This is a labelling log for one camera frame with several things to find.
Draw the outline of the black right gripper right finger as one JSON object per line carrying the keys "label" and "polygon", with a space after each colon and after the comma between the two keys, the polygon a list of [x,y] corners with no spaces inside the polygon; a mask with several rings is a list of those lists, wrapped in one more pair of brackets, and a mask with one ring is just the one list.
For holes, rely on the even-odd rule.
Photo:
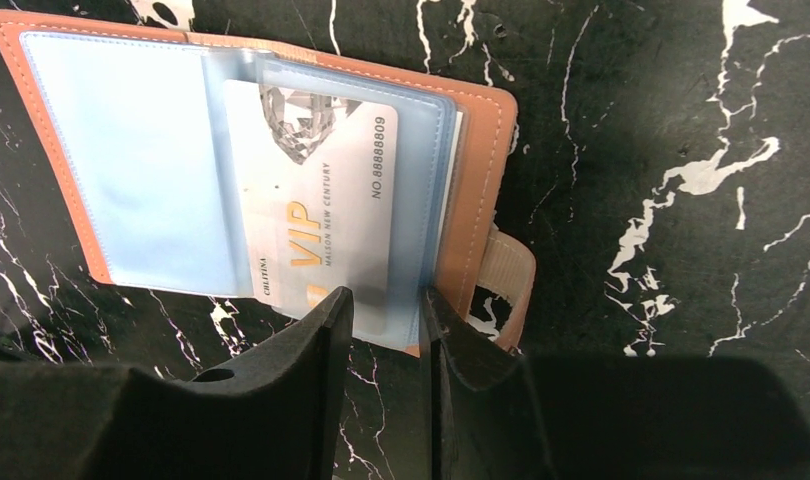
{"label": "black right gripper right finger", "polygon": [[432,479],[810,479],[810,427],[758,362],[513,355],[420,301]]}

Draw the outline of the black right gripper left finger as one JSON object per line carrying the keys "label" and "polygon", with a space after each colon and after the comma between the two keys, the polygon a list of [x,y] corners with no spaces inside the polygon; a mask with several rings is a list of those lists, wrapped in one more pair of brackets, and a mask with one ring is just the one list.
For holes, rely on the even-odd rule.
{"label": "black right gripper left finger", "polygon": [[0,362],[0,479],[329,479],[352,292],[189,381]]}

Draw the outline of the white VIP card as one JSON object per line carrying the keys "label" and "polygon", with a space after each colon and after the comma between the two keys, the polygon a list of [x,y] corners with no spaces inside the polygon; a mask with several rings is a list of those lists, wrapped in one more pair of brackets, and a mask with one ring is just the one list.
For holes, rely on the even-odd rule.
{"label": "white VIP card", "polygon": [[396,110],[240,80],[223,95],[254,298],[301,317],[344,286],[355,331],[383,333]]}

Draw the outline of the brown leather card holder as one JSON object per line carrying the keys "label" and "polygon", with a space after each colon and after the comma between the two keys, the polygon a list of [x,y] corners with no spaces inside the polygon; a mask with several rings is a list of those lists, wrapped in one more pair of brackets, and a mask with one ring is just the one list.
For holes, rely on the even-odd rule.
{"label": "brown leather card holder", "polygon": [[398,115],[387,327],[354,335],[416,354],[419,291],[436,287],[466,316],[481,287],[511,308],[495,343],[518,344],[536,262],[492,220],[510,93],[277,41],[6,9],[0,54],[94,280],[256,300],[223,85],[274,85]]}

